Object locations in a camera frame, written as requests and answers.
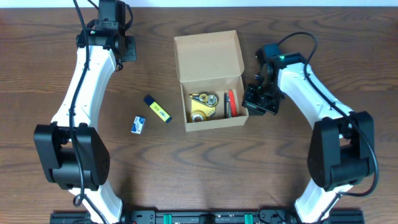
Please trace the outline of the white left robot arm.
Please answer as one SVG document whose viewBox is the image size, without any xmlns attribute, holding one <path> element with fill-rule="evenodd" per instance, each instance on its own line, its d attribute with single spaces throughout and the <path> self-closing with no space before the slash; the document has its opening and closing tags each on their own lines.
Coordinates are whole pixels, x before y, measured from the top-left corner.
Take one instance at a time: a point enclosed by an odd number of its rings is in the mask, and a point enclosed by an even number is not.
<svg viewBox="0 0 398 224">
<path fill-rule="evenodd" d="M 67 94 L 50 124 L 39 124 L 34 143 L 48 182 L 73 194 L 76 207 L 88 214 L 67 223 L 130 223 L 131 216 L 109 181 L 110 155 L 98 134 L 106 86 L 125 62 L 136 60 L 133 36 L 126 35 L 131 8 L 123 1 L 100 0 L 97 19 L 76 37 L 76 67 Z"/>
</svg>

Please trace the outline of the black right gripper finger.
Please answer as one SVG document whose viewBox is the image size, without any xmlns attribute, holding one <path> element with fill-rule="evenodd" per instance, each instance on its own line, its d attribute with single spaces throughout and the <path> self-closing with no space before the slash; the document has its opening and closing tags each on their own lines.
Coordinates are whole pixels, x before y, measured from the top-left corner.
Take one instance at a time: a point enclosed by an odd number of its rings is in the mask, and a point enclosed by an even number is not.
<svg viewBox="0 0 398 224">
<path fill-rule="evenodd" d="M 266 113 L 264 109 L 261 109 L 256 104 L 256 90 L 256 85 L 248 84 L 244 91 L 242 106 L 248 110 L 249 116 L 262 116 Z"/>
<path fill-rule="evenodd" d="M 259 100 L 259 111 L 262 113 L 270 112 L 277 114 L 280 100 L 277 98 L 262 98 Z"/>
</svg>

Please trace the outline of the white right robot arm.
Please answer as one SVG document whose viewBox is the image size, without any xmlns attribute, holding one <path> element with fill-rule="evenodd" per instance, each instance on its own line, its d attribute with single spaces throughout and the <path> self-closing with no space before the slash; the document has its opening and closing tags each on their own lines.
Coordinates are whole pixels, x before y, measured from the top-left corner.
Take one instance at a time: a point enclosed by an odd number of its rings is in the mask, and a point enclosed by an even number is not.
<svg viewBox="0 0 398 224">
<path fill-rule="evenodd" d="M 344 105 L 312 72 L 300 53 L 283 54 L 278 43 L 256 52 L 257 84 L 246 88 L 242 105 L 249 115 L 277 114 L 288 96 L 312 127 L 307 165 L 311 179 L 294 209 L 271 223 L 350 223 L 352 215 L 333 217 L 331 209 L 364 178 L 378 175 L 374 153 L 374 121 L 366 112 Z"/>
</svg>

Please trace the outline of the correction tape dispenser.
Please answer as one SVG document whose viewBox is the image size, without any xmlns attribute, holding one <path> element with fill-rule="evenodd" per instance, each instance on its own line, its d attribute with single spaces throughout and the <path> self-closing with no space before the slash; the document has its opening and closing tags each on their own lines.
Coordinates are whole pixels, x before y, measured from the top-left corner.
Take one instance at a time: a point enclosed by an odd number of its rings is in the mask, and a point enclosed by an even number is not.
<svg viewBox="0 0 398 224">
<path fill-rule="evenodd" d="M 208 94 L 208 93 L 192 93 L 189 97 L 201 103 L 209 108 L 214 108 L 218 104 L 218 97 L 215 94 Z"/>
</svg>

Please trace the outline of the brown cardboard box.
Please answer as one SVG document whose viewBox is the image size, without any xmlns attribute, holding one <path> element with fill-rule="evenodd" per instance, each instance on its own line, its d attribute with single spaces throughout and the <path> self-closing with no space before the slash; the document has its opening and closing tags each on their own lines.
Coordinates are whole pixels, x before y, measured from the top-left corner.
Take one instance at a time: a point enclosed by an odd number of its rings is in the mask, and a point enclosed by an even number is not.
<svg viewBox="0 0 398 224">
<path fill-rule="evenodd" d="M 235 30 L 174 38 L 177 78 L 180 82 L 185 130 L 199 131 L 242 126 L 249 115 L 241 105 L 244 95 L 243 56 Z M 233 90 L 238 116 L 224 117 L 224 93 Z M 192 93 L 215 94 L 216 113 L 208 121 L 189 122 Z"/>
</svg>

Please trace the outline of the yellow sticky note pad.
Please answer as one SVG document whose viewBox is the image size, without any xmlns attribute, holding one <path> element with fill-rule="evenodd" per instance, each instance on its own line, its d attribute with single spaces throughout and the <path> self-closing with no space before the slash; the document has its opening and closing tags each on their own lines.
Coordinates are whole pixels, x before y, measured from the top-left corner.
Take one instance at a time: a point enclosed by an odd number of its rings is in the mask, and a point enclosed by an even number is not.
<svg viewBox="0 0 398 224">
<path fill-rule="evenodd" d="M 209 108 L 201 103 L 198 103 L 194 100 L 191 100 L 191 112 L 190 115 L 194 112 L 194 111 L 202 111 L 203 113 L 205 113 L 206 115 L 206 121 L 208 121 L 208 119 L 213 116 L 216 113 L 216 109 L 214 108 Z"/>
</svg>

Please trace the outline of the red black stapler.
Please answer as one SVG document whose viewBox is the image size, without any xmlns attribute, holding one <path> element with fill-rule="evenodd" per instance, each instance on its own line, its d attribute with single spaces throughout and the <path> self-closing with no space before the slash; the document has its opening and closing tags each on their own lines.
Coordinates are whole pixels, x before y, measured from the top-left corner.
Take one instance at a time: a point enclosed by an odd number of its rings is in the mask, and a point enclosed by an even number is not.
<svg viewBox="0 0 398 224">
<path fill-rule="evenodd" d="M 234 99 L 233 90 L 224 93 L 224 117 L 234 118 L 238 116 L 238 110 Z"/>
</svg>

